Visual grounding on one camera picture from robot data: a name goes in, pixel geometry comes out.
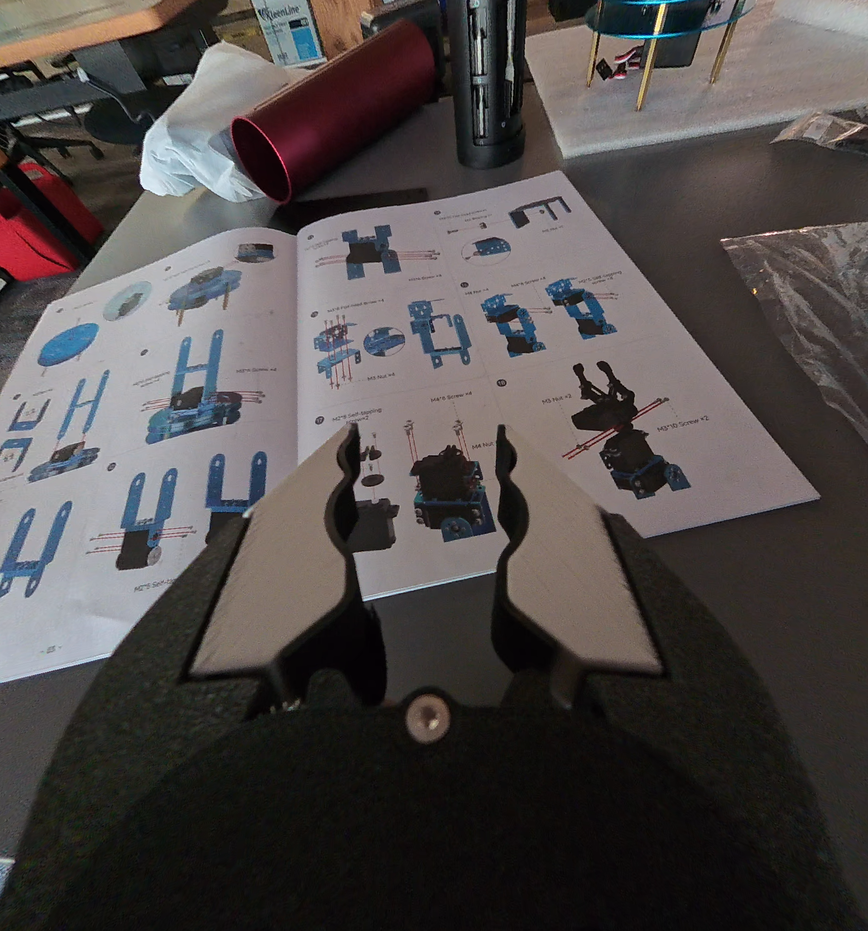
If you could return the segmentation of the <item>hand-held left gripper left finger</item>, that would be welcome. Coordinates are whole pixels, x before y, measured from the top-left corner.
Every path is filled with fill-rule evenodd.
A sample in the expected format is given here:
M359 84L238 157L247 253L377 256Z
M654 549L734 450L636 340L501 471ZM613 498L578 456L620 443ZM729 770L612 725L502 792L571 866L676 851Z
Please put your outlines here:
M337 669L364 704L381 703L380 622L362 600L348 547L359 452L358 427L344 426L254 506L192 678L259 677L292 703L315 672Z

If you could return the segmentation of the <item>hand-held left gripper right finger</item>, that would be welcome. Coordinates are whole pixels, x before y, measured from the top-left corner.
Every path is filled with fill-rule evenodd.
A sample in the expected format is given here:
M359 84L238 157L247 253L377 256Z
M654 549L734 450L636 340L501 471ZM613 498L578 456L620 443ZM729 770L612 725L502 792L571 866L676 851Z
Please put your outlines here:
M663 674L649 628L595 501L500 425L498 518L509 538L495 579L493 645L512 671L549 673L572 708L589 671Z

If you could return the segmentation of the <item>dark desk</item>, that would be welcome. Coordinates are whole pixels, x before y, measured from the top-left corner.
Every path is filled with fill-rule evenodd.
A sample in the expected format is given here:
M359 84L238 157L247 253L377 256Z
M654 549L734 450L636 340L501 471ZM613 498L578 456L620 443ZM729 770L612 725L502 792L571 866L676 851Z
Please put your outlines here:
M816 785L868 918L868 447L768 328L719 240L868 221L868 159L770 144L772 128L563 163L528 88L521 161L456 161L451 104L428 105L306 198L426 188L469 193L562 167L596 215L820 493L821 500L661 536L660 557L709 606L765 681ZM82 273L88 288L234 227L270 202L144 193ZM497 699L490 578L384 599L389 695L437 684ZM14 854L55 743L100 663L0 685L0 856Z

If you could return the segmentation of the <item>wooden office desk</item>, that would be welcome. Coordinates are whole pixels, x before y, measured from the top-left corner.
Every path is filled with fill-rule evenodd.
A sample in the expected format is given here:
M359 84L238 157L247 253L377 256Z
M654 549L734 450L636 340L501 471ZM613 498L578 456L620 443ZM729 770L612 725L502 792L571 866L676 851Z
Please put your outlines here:
M190 1L29 1L0 4L0 67L160 29Z

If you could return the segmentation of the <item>assembly instruction booklet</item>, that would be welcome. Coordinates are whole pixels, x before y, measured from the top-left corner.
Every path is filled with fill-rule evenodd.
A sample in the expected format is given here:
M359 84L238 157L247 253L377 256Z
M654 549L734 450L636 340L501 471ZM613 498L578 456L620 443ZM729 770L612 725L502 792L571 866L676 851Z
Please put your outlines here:
M494 570L518 430L643 536L819 495L560 171L237 229L59 300L0 396L0 682L109 656L358 426L366 596Z

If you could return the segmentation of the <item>large clear plastic bag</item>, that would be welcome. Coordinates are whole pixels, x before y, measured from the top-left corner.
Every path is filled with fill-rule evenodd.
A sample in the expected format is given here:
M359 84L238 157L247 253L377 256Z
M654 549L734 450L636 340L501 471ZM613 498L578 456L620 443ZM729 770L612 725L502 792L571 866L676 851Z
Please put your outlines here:
M868 223L721 244L789 354L868 445Z

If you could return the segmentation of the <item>red tote bag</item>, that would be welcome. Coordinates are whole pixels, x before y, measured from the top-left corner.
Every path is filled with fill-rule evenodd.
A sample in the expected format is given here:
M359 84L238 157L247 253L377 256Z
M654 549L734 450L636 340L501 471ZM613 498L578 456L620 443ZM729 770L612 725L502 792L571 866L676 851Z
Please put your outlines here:
M21 169L85 239L95 243L100 238L102 224L68 184L33 163L22 163ZM69 272L78 266L79 261L18 198L1 188L0 267L18 280L27 281Z

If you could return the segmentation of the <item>white plastic wrap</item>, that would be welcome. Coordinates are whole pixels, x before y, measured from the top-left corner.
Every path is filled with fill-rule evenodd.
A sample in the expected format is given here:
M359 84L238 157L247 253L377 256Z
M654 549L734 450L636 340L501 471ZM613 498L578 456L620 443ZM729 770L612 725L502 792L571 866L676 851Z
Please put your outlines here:
M205 187L236 203L265 197L239 164L231 122L308 75L227 42L208 48L191 84L144 138L142 187L172 195Z

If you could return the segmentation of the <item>red fabric roll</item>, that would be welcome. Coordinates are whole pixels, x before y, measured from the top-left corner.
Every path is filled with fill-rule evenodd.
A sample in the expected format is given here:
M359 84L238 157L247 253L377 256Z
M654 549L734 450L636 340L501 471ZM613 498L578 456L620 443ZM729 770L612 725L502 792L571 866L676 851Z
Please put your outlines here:
M435 58L402 19L231 123L241 166L287 204L431 99Z

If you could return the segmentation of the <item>black patterned bottle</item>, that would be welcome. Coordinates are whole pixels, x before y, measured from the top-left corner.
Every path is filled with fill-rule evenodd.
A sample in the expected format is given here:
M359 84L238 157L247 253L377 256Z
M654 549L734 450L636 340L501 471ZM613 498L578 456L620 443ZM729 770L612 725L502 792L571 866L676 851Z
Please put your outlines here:
M449 1L458 159L492 169L521 157L526 2Z

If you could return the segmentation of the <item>pile of small screw bags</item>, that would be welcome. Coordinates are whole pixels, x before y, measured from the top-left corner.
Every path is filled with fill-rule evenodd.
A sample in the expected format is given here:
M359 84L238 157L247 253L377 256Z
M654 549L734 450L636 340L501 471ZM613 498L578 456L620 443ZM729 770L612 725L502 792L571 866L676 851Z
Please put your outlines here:
M773 139L775 144L798 141L868 157L868 104L837 113L811 112Z

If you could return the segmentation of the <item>white foam sheet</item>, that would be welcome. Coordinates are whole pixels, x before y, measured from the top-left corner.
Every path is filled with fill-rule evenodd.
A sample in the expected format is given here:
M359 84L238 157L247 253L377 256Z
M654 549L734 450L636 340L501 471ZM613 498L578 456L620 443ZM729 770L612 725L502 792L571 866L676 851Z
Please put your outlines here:
M584 25L538 33L526 59L565 158L780 123L868 102L868 2L757 2L736 27L715 84L721 28L692 66L653 72L644 108L639 76L586 86L592 34Z

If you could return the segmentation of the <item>black office chair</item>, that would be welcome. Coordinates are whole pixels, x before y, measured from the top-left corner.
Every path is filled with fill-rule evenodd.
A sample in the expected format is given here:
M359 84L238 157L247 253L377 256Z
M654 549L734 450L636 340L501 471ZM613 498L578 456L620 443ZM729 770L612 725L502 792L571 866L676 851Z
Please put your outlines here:
M60 140L53 137L24 135L16 123L33 114L56 110L75 113L77 106L101 99L119 103L124 111L126 125L134 124L145 132L151 119L172 102L172 94L178 90L166 86L149 87L125 93L114 89L94 76L86 76L84 82L71 74L45 77L31 62L0 68L0 148L11 160L19 163L25 157L40 165L51 168L52 164L41 156L45 148L57 149L63 157L73 146L85 146L96 159L102 159L102 151L91 141Z

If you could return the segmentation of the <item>white labelled cardboard box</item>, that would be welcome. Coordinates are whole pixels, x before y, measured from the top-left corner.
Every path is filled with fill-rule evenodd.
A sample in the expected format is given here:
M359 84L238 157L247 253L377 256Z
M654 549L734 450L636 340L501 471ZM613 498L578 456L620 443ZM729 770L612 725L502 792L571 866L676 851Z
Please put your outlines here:
M305 66L326 61L308 1L252 1L273 62Z

